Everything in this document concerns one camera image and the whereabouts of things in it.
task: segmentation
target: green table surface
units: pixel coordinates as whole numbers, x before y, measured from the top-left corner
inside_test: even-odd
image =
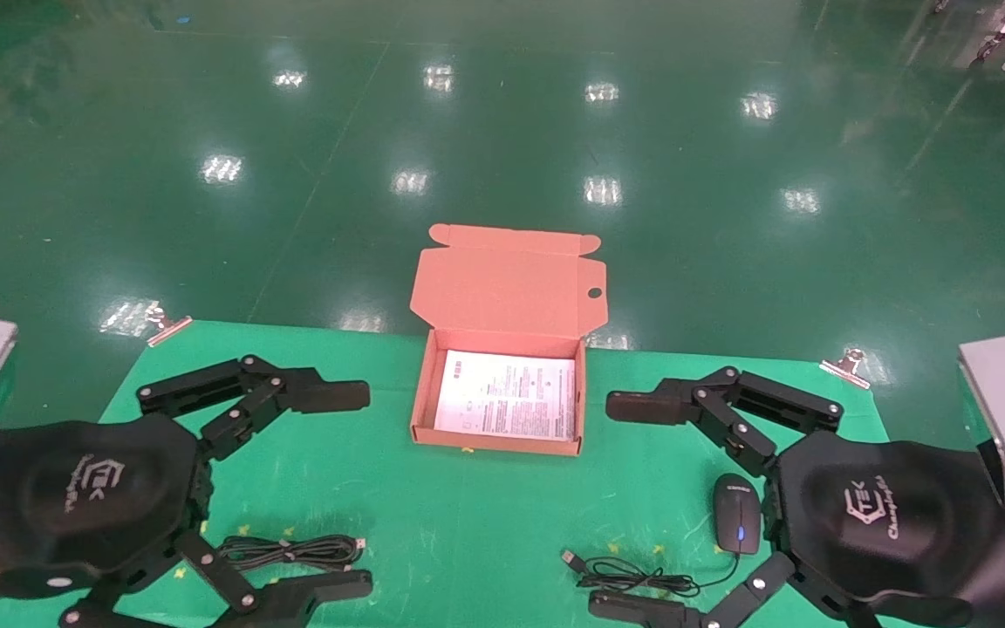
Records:
[[[610,421],[603,411],[610,390],[650,390],[663,377],[697,378],[733,365],[840,402],[845,437],[886,439],[872,396],[812,363],[592,350],[578,458],[415,445],[408,417],[423,347],[421,338],[198,321],[145,351],[100,421],[139,416],[135,390],[144,383],[244,354],[280,367],[316,366],[327,379],[370,382],[370,408],[284,414],[215,465],[206,532],[212,544],[240,530],[272,539],[331,533],[367,538],[359,568],[374,573],[374,593],[324,605],[315,625],[616,625],[589,615],[587,591],[575,588],[573,573],[561,561],[565,549],[582,557],[617,553],[700,581],[727,573],[733,559],[715,548],[711,489],[719,474],[738,472],[737,466],[689,426]],[[182,421],[199,429],[215,413]],[[757,424],[781,446],[794,440],[777,426]],[[739,578],[766,556],[764,547],[745,557]],[[276,565],[250,577],[264,585],[303,572]],[[693,604],[711,609],[739,578],[706,589]],[[59,613],[80,595],[0,600],[0,628],[56,625]],[[181,565],[145,592],[124,598],[119,611],[200,628],[219,616],[223,604]],[[838,624],[787,587],[745,625]]]

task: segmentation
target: cardboard box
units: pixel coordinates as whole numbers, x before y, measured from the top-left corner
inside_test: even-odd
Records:
[[[584,335],[607,323],[607,270],[586,259],[595,235],[433,225],[444,245],[421,251],[410,308],[432,326],[413,399],[410,432],[426,445],[578,456],[584,437]],[[434,429],[447,350],[576,361],[571,441]]]

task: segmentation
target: box flap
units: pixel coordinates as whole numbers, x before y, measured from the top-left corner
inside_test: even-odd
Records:
[[[596,235],[433,225],[410,308],[438,330],[578,339],[607,323]]]

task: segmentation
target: mouse cable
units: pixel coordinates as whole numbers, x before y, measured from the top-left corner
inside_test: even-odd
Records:
[[[661,592],[673,593],[681,598],[694,598],[700,595],[700,590],[714,585],[721,585],[723,582],[731,580],[739,568],[739,554],[735,554],[735,561],[731,564],[731,571],[727,576],[713,582],[697,582],[691,576],[680,575],[680,573],[665,573],[664,569],[658,568],[653,572],[643,572],[636,565],[619,557],[599,557],[591,560],[583,560],[571,552],[561,554],[561,559],[581,578],[576,582],[579,588],[599,588],[611,590],[611,592],[629,592],[631,589],[647,587],[658,589]]]
[[[256,537],[227,537],[219,554],[239,572],[274,564],[298,564],[324,572],[350,572],[367,548],[365,539],[332,534],[311,541],[267,541]]]

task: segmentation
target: black computer mouse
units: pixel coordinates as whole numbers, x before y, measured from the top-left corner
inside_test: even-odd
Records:
[[[716,545],[736,554],[758,553],[763,533],[763,505],[758,492],[746,477],[724,473],[713,489],[716,517]]]

